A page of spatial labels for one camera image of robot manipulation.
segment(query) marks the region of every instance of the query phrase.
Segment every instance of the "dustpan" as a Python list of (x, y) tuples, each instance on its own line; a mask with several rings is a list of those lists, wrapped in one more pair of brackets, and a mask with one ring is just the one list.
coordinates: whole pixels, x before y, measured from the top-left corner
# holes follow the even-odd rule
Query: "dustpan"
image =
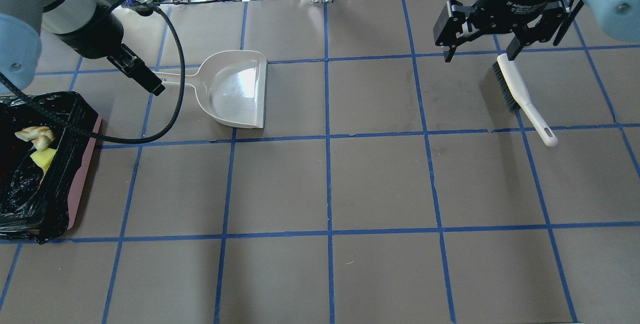
[[(163, 84), (179, 85), (180, 75), (154, 73)], [(208, 57), (198, 72), (185, 76), (198, 104), (221, 124), (265, 127), (267, 58), (249, 50), (230, 50)]]

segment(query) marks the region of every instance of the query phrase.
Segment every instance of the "black plastic bag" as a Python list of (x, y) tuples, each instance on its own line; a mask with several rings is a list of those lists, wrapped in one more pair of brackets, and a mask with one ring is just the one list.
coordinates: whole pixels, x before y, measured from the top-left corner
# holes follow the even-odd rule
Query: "black plastic bag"
[[(70, 123), (93, 130), (98, 114), (78, 93), (31, 96)], [(15, 136), (29, 126), (48, 126), (57, 152), (43, 176), (30, 158), (30, 142)], [(69, 196), (89, 138), (51, 123), (16, 96), (0, 98), (0, 239), (34, 239), (40, 244), (62, 235), (69, 225)]]

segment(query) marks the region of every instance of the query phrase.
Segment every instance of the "brush bristles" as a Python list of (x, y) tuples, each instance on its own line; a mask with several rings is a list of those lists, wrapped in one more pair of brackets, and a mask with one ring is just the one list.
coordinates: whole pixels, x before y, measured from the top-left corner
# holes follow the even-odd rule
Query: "brush bristles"
[(495, 73), (495, 78), (498, 79), (498, 84), (500, 84), (500, 89), (502, 91), (502, 96), (504, 97), (504, 102), (507, 104), (507, 107), (510, 111), (516, 112), (520, 109), (519, 104), (514, 99), (512, 92), (509, 90), (509, 85), (507, 85), (507, 80), (503, 76), (503, 72), (500, 69), (500, 65), (496, 62), (493, 64), (493, 71)]

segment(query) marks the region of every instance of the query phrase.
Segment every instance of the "dustpan handle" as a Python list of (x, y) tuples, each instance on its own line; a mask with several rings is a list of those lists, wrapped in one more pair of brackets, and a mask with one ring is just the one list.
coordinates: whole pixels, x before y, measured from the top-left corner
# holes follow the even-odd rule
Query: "dustpan handle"
[[(162, 84), (167, 85), (167, 86), (178, 86), (180, 85), (180, 74), (173, 74), (173, 73), (158, 73), (158, 72), (153, 72), (160, 80), (162, 80)], [(185, 75), (184, 77), (184, 83), (186, 85), (189, 85), (191, 87), (194, 87), (194, 84), (192, 84), (191, 82), (189, 82), (190, 79), (190, 75)]]

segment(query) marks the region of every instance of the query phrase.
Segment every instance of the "yellow sponge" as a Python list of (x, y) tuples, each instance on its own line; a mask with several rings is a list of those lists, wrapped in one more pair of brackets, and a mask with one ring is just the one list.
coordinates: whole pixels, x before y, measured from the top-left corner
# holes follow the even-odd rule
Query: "yellow sponge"
[(55, 154), (55, 149), (47, 148), (45, 150), (36, 150), (30, 156), (33, 162), (36, 163), (36, 165), (39, 166), (46, 174), (46, 171), (49, 168), (49, 165), (51, 165)]

